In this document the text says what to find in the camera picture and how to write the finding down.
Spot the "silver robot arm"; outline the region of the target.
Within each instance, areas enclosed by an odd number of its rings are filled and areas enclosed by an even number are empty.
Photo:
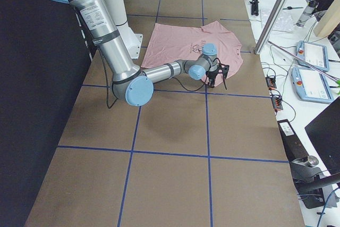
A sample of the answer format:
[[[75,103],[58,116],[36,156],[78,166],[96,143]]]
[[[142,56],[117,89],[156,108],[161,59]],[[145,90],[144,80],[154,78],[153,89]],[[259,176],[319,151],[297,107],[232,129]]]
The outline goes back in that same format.
[[[225,79],[229,66],[217,58],[214,44],[205,44],[200,56],[193,61],[176,60],[161,66],[142,70],[132,61],[139,54],[133,50],[141,46],[142,36],[134,34],[128,25],[123,0],[51,0],[69,4],[78,12],[88,28],[92,42],[99,48],[103,65],[109,65],[113,77],[107,90],[116,99],[131,106],[142,106],[150,101],[154,83],[171,79],[182,73],[194,80],[206,79],[215,85],[220,74]]]

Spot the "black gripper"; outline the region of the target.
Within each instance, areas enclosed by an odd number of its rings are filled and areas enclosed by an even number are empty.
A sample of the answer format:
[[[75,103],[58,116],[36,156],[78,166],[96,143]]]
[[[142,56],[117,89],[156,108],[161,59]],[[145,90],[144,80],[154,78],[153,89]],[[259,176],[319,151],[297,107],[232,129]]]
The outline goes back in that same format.
[[[207,71],[206,76],[208,78],[208,87],[214,87],[216,85],[216,78],[219,74],[222,75],[222,82],[225,85],[225,80],[229,72],[229,65],[217,63],[216,69],[213,71]]]

